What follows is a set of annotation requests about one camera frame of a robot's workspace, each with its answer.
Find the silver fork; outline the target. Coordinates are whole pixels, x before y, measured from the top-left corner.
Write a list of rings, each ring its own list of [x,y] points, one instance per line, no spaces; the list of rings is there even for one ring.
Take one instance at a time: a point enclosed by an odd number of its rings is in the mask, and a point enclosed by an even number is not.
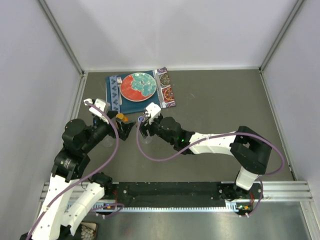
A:
[[[118,86],[118,102],[119,102],[119,105],[121,106],[122,105],[122,94],[121,94],[121,84],[122,84],[122,78],[120,76],[117,77],[117,86]]]

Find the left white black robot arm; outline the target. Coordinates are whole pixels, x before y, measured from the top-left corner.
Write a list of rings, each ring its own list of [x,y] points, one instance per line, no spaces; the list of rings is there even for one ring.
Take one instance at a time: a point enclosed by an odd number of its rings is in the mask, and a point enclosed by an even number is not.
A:
[[[82,195],[67,208],[73,192],[72,184],[82,178],[90,162],[88,153],[107,136],[114,139],[119,135],[121,140],[126,140],[136,123],[116,111],[109,112],[107,116],[115,118],[116,128],[112,128],[98,116],[93,117],[93,124],[90,126],[79,118],[72,119],[65,125],[63,147],[54,159],[48,193],[41,210],[44,216],[32,234],[21,235],[22,240],[72,239],[94,204],[113,194],[112,178],[104,173],[95,173]]]

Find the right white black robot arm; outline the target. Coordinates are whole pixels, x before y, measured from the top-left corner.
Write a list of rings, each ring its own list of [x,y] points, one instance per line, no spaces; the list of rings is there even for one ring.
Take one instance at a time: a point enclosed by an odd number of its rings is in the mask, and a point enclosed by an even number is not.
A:
[[[221,154],[234,157],[241,165],[233,192],[245,198],[259,176],[266,173],[271,155],[271,144],[252,129],[240,126],[238,130],[222,134],[202,134],[184,130],[173,117],[145,117],[138,127],[143,138],[157,136],[173,146],[182,155]]]

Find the red teal patterned plate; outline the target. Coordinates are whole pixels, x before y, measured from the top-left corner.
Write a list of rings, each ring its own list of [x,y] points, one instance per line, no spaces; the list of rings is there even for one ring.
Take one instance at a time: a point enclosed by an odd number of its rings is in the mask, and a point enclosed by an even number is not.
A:
[[[157,90],[157,82],[153,76],[144,72],[136,72],[122,79],[121,96],[131,102],[143,102],[151,98]]]

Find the floral patterned box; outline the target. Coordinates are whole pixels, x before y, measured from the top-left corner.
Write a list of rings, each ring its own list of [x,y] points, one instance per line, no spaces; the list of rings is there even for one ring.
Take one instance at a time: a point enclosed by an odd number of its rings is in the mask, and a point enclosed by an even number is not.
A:
[[[97,238],[98,224],[94,222],[81,222],[76,230],[77,240],[95,240]]]

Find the orange juice bottle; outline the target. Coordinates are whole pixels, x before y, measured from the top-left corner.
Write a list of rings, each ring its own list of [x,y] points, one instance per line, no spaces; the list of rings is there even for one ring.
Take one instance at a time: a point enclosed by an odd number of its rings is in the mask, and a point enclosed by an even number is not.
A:
[[[123,122],[128,122],[129,121],[128,117],[125,116],[123,113],[118,113],[116,115],[116,118],[121,120],[121,121],[123,121]]]

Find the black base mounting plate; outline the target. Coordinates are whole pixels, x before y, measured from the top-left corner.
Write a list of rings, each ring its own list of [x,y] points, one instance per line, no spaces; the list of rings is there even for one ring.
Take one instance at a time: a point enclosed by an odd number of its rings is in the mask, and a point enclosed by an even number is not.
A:
[[[119,182],[103,198],[125,207],[221,207],[228,200],[251,203],[261,191],[260,183],[245,191],[233,182]]]

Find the white bottle cap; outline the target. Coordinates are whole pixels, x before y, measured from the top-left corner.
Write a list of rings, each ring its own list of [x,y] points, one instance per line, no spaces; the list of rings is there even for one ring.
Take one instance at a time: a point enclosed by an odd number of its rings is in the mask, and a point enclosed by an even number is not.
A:
[[[142,115],[142,116],[139,116],[138,117],[138,121],[140,122],[140,123],[143,123],[144,121],[145,121],[145,117]]]

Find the aluminium frame rail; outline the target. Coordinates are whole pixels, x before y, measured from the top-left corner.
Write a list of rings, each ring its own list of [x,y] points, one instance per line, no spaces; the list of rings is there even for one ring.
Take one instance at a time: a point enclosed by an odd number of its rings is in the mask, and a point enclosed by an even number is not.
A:
[[[306,181],[263,181],[262,201],[272,202],[312,202],[313,196]],[[49,190],[49,183],[43,186],[40,203],[43,203]],[[79,184],[73,188],[70,201],[76,200],[84,189]]]

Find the colourful mandala napkin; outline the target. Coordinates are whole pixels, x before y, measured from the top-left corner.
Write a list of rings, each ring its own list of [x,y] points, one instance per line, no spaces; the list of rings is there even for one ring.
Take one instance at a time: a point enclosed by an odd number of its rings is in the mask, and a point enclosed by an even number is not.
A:
[[[166,67],[156,69],[157,73],[160,78],[160,85],[161,85],[161,91],[164,99],[163,107],[162,109],[165,108],[170,108],[170,107],[175,107],[176,106],[176,101],[173,93],[173,89],[171,86],[171,81],[169,78],[168,70]]]

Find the silver knife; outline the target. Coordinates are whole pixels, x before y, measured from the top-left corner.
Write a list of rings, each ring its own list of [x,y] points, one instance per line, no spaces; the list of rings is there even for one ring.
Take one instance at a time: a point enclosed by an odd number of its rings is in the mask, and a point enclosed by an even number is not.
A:
[[[156,84],[157,84],[157,94],[158,94],[158,98],[159,98],[159,103],[160,103],[160,106],[163,107],[164,97],[162,95],[161,82],[160,82],[160,77],[159,77],[158,71],[155,70],[154,74],[155,74],[155,79],[156,79]]]

